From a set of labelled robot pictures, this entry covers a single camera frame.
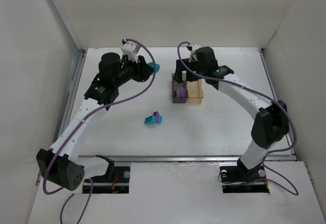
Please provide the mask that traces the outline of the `purple paw lego brick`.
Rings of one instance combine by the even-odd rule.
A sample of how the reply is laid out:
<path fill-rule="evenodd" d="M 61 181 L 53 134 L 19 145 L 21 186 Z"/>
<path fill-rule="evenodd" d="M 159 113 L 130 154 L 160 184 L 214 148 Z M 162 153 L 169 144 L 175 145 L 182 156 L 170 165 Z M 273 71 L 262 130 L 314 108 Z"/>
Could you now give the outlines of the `purple paw lego brick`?
<path fill-rule="evenodd" d="M 178 87 L 179 90 L 179 98 L 184 98 L 186 97 L 186 89 L 184 87 Z"/>

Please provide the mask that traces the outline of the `teal printed lego brick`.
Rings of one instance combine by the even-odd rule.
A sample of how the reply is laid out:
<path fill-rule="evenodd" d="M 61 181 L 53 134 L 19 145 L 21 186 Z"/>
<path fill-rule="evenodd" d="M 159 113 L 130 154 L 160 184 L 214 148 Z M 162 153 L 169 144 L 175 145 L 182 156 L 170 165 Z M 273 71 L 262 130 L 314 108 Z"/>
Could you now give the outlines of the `teal printed lego brick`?
<path fill-rule="evenodd" d="M 160 124 L 162 122 L 162 116 L 158 111 L 155 111 L 151 116 L 146 117 L 144 120 L 145 125 Z"/>

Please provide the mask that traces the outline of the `teal lego brick stack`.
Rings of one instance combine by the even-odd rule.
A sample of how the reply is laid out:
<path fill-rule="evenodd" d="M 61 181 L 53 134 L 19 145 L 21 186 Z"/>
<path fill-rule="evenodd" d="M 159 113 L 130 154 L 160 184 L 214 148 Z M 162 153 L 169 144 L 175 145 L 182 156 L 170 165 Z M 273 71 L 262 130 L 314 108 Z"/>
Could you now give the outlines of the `teal lego brick stack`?
<path fill-rule="evenodd" d="M 150 62 L 147 65 L 152 67 L 155 70 L 155 73 L 158 73 L 160 70 L 160 65 L 157 63 Z"/>

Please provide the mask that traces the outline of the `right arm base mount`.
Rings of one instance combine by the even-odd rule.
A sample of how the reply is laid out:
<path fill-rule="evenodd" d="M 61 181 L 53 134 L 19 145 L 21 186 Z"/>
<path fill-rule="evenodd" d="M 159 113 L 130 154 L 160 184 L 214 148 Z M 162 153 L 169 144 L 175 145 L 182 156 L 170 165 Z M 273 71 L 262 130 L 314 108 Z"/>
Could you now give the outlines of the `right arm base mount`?
<path fill-rule="evenodd" d="M 261 165 L 245 173 L 236 164 L 222 163 L 218 178 L 223 193 L 269 193 L 266 172 Z"/>

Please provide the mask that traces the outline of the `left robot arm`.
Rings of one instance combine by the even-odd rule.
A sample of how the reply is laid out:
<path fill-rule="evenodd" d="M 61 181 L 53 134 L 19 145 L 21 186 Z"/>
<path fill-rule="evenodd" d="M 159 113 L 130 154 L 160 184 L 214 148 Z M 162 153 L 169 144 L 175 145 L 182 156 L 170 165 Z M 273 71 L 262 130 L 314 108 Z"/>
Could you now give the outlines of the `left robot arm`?
<path fill-rule="evenodd" d="M 49 149 L 40 149 L 36 155 L 43 181 L 50 181 L 60 189 L 74 191 L 83 179 L 109 173 L 112 160 L 97 155 L 90 163 L 80 165 L 79 151 L 98 120 L 117 104 L 119 87 L 130 80 L 153 80 L 156 72 L 154 64 L 146 63 L 141 55 L 134 62 L 127 55 L 119 56 L 115 52 L 104 54 L 98 69 L 73 120 Z"/>

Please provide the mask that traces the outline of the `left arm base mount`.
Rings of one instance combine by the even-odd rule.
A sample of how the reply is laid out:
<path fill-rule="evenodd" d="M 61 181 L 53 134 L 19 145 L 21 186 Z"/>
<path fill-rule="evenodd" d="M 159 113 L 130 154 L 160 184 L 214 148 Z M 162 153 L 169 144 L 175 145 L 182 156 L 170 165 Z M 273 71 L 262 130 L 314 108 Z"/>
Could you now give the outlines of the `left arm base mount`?
<path fill-rule="evenodd" d="M 130 165 L 115 164 L 115 161 L 102 155 L 83 163 L 83 193 L 127 194 L 129 193 Z"/>

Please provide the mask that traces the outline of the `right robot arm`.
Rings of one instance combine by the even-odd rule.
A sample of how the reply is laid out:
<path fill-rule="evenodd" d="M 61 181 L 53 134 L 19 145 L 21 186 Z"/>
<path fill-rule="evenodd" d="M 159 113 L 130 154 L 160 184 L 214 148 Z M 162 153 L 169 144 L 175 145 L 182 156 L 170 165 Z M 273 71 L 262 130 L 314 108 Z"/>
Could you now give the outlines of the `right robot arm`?
<path fill-rule="evenodd" d="M 207 84 L 239 104 L 254 120 L 252 141 L 237 161 L 238 171 L 249 175 L 262 163 L 269 149 L 289 132 L 287 106 L 250 89 L 226 65 L 220 66 L 211 47 L 187 43 L 189 58 L 179 58 L 173 81 L 204 79 Z"/>

